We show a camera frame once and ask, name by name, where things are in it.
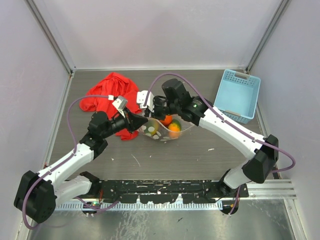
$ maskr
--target light blue basket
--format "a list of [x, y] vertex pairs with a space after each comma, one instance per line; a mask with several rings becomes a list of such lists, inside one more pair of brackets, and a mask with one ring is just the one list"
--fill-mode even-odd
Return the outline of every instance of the light blue basket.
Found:
[[247, 124], [255, 116], [261, 79], [226, 69], [214, 106], [234, 121]]

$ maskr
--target red towel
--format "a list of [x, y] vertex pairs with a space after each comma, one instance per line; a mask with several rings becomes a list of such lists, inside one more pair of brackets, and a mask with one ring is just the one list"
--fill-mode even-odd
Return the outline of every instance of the red towel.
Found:
[[[96, 86], [91, 88], [86, 95], [113, 95], [123, 96], [128, 100], [126, 107], [134, 114], [141, 113], [137, 105], [137, 92], [139, 91], [137, 85], [122, 76], [119, 73], [112, 72], [105, 79], [100, 81]], [[117, 110], [112, 105], [112, 101], [104, 97], [88, 97], [80, 101], [79, 107], [85, 112], [104, 111], [109, 119], [116, 114]], [[129, 133], [124, 129], [115, 134], [121, 136], [121, 140], [131, 140], [138, 136], [138, 131]]]

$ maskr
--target white wall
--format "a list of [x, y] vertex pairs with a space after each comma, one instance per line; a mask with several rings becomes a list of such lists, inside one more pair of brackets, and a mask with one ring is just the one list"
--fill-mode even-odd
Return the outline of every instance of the white wall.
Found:
[[78, 69], [246, 67], [280, 0], [35, 0]]
[[68, 79], [23, 0], [0, 1], [0, 239], [13, 240], [21, 176], [41, 167]]
[[[293, 0], [252, 74], [261, 78], [259, 106], [280, 146], [296, 157], [292, 179], [310, 239], [320, 227], [320, 1]], [[281, 156], [278, 165], [288, 166]]]

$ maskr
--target green fruit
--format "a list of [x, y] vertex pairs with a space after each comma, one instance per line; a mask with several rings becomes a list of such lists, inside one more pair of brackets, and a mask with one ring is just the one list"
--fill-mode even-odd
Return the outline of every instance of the green fruit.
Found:
[[156, 134], [159, 129], [159, 123], [155, 119], [149, 119], [149, 121], [141, 127], [143, 133], [147, 136]]

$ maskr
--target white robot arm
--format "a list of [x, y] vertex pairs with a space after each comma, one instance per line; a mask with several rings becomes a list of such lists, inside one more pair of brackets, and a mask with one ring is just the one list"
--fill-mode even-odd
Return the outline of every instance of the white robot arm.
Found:
[[127, 129], [133, 132], [145, 124], [152, 117], [163, 120], [166, 115], [178, 114], [183, 120], [196, 126], [207, 129], [235, 146], [246, 158], [246, 161], [236, 168], [229, 169], [219, 181], [219, 189], [224, 196], [235, 192], [239, 186], [256, 182], [263, 183], [278, 160], [278, 152], [268, 148], [255, 140], [266, 141], [278, 146], [278, 139], [272, 135], [264, 138], [246, 129], [242, 125], [229, 119], [216, 107], [215, 112], [223, 116], [224, 120], [233, 124], [243, 132], [250, 134], [255, 140], [251, 140], [239, 133], [225, 121], [222, 121], [213, 113], [207, 105], [198, 97], [191, 97], [182, 82], [177, 79], [166, 81], [162, 85], [164, 96], [148, 95], [148, 91], [137, 94], [136, 102], [144, 111], [144, 116], [131, 113], [126, 108], [127, 100], [122, 96], [116, 97], [112, 103], [118, 110], [118, 115], [109, 120], [105, 112], [99, 111], [92, 115], [87, 134], [79, 141], [76, 152], [71, 151], [60, 160], [37, 173], [26, 172], [14, 200], [14, 206], [23, 209], [23, 202], [27, 191], [42, 178], [26, 199], [26, 214], [37, 223], [42, 223], [50, 217], [55, 207], [74, 197], [89, 194], [95, 196], [101, 188], [100, 180], [88, 172], [66, 181], [71, 174], [83, 165], [93, 161], [107, 147], [107, 137]]
[[[229, 169], [221, 178], [221, 191], [228, 195], [239, 186], [255, 182], [262, 184], [278, 160], [278, 151], [266, 147], [259, 141], [278, 146], [278, 139], [270, 135], [264, 138], [243, 127], [224, 115], [213, 106], [215, 113], [207, 107], [200, 97], [191, 97], [181, 81], [171, 79], [162, 85], [164, 96], [147, 98], [148, 91], [137, 94], [137, 103], [144, 110], [146, 117], [163, 120], [166, 115], [178, 114], [183, 120], [207, 129], [235, 146], [246, 158], [245, 162], [236, 168]], [[240, 133], [234, 127], [252, 136], [254, 140]]]

